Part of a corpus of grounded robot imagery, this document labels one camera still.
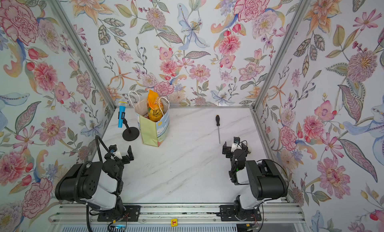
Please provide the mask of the painted landscape paper bag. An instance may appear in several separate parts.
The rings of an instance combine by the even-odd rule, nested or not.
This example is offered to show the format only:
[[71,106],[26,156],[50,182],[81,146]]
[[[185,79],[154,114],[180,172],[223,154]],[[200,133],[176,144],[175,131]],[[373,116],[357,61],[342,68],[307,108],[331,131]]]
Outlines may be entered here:
[[152,122],[148,117],[148,96],[145,99],[140,99],[136,103],[131,103],[136,113],[139,131],[141,133],[142,142],[144,145],[159,147],[166,139],[169,132],[170,103],[166,97],[160,97],[161,102],[164,105],[164,116],[158,122]]

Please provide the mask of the yellow gummy candy bag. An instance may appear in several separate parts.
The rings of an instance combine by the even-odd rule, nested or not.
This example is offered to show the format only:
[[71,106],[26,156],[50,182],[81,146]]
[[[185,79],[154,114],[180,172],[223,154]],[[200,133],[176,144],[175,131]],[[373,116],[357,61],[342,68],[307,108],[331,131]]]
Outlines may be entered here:
[[149,91],[147,98],[148,117],[152,122],[158,122],[164,116],[164,105],[157,92]]

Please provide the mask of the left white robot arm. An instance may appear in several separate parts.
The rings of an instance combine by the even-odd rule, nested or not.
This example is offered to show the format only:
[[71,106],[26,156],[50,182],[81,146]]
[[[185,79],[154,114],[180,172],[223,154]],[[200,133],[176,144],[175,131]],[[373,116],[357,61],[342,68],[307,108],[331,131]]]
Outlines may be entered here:
[[64,175],[55,188],[58,200],[86,205],[108,219],[127,214],[120,194],[123,191],[123,171],[133,161],[132,147],[122,156],[117,146],[109,147],[104,162],[76,164]]

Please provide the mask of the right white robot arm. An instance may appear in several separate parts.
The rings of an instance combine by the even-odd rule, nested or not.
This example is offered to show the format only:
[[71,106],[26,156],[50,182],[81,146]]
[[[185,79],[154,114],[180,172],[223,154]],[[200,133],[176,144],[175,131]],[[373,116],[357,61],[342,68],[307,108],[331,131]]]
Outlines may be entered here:
[[238,195],[234,204],[221,207],[222,220],[245,221],[256,218],[264,202],[286,197],[288,185],[277,164],[271,160],[249,161],[249,149],[245,141],[223,145],[222,154],[231,162],[229,178],[236,186],[248,186]]

